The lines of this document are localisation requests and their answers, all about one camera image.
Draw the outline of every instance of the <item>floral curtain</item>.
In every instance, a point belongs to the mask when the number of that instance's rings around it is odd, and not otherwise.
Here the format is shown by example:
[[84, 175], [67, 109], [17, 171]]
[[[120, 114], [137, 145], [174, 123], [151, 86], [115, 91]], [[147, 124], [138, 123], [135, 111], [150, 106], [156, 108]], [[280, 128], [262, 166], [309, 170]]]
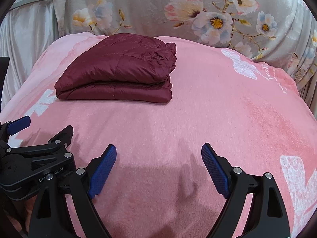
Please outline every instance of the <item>floral curtain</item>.
[[54, 0], [54, 7], [60, 36], [175, 36], [283, 68], [317, 117], [317, 26], [303, 0]]

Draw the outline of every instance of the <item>pink blanket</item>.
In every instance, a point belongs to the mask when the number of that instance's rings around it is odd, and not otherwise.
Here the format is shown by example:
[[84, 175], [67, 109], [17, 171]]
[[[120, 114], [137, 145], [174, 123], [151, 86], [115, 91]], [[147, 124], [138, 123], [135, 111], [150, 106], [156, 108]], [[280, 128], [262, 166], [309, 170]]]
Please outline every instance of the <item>pink blanket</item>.
[[[57, 79], [104, 38], [65, 36], [42, 54], [0, 114], [1, 121], [31, 117], [31, 126], [9, 144], [44, 144], [70, 124], [74, 137], [68, 150], [77, 167], [85, 167], [112, 143], [118, 158], [94, 200], [112, 237], [204, 238], [225, 202], [201, 159], [201, 147], [209, 142], [233, 166], [249, 174], [274, 175], [296, 237], [317, 206], [317, 122], [294, 81], [281, 69], [253, 63], [230, 49], [159, 37], [177, 46], [168, 104], [59, 101]], [[68, 203], [83, 237], [70, 198]]]

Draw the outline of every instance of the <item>white curtain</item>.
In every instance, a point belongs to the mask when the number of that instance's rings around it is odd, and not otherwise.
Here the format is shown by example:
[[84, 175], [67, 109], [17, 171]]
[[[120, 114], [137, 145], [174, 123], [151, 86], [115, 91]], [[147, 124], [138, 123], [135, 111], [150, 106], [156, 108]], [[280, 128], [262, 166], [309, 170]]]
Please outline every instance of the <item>white curtain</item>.
[[0, 56], [10, 64], [4, 81], [3, 108], [25, 82], [32, 67], [58, 35], [53, 0], [26, 4], [9, 11], [0, 26]]

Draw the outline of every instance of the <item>maroon puffer jacket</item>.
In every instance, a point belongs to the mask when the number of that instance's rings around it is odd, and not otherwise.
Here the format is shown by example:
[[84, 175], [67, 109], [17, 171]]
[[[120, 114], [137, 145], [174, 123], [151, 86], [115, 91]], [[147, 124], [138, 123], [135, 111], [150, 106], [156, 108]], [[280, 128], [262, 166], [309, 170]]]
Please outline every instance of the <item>maroon puffer jacket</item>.
[[172, 99], [169, 74], [176, 45], [135, 34], [115, 34], [78, 56], [55, 84], [60, 99]]

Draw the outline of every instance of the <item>white flower print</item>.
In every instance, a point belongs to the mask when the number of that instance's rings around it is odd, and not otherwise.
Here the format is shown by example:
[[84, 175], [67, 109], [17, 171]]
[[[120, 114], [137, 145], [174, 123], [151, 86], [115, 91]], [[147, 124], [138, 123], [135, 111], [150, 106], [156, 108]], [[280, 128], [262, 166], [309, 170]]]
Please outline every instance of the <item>white flower print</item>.
[[273, 37], [277, 32], [277, 23], [269, 13], [259, 12], [256, 23], [256, 31], [263, 36]]
[[251, 46], [243, 44], [241, 41], [235, 45], [235, 50], [250, 59], [253, 57]]
[[94, 27], [97, 23], [97, 19], [94, 12], [89, 8], [77, 10], [73, 14], [73, 24], [81, 27]]
[[289, 61], [288, 65], [287, 65], [287, 70], [286, 73], [288, 75], [291, 75], [294, 70], [297, 68], [298, 64], [299, 64], [299, 59], [298, 57], [292, 57], [291, 60]]
[[317, 47], [317, 31], [316, 30], [314, 30], [314, 34], [312, 37], [312, 44], [314, 47]]
[[248, 78], [257, 80], [257, 77], [255, 75], [255, 72], [256, 72], [269, 81], [269, 79], [267, 77], [263, 76], [261, 74], [261, 72], [254, 65], [252, 65], [246, 61], [242, 61], [240, 56], [237, 53], [235, 53], [234, 51], [227, 50], [227, 49], [221, 49], [221, 52], [223, 55], [225, 55], [226, 57], [230, 58], [233, 61], [233, 68], [237, 73], [239, 73], [243, 76], [246, 76]]
[[225, 44], [231, 40], [232, 23], [228, 13], [201, 12], [196, 16], [191, 29], [204, 43]]
[[306, 11], [308, 11], [308, 6], [307, 6], [307, 4], [304, 2], [304, 0], [298, 0], [298, 3], [299, 3], [300, 5], [302, 5], [302, 6], [305, 8]]
[[49, 107], [49, 105], [53, 104], [55, 100], [57, 100], [56, 95], [52, 95], [53, 92], [53, 90], [47, 89], [40, 99], [25, 113], [25, 115], [31, 117], [33, 113], [36, 113], [37, 116], [41, 116]]
[[294, 14], [288, 15], [285, 19], [285, 26], [289, 26], [287, 37], [292, 40], [298, 40], [302, 32], [303, 22], [294, 21]]
[[296, 237], [310, 220], [317, 207], [317, 172], [308, 179], [302, 159], [298, 156], [281, 156], [280, 164], [294, 207], [294, 226], [291, 237]]
[[112, 22], [112, 3], [106, 0], [98, 0], [92, 10], [95, 13], [98, 27], [100, 29], [110, 28], [110, 23]]
[[259, 9], [256, 0], [232, 0], [237, 8], [238, 15], [246, 15]]
[[308, 60], [314, 59], [316, 56], [316, 49], [312, 47], [306, 47], [305, 52], [303, 54], [303, 58]]

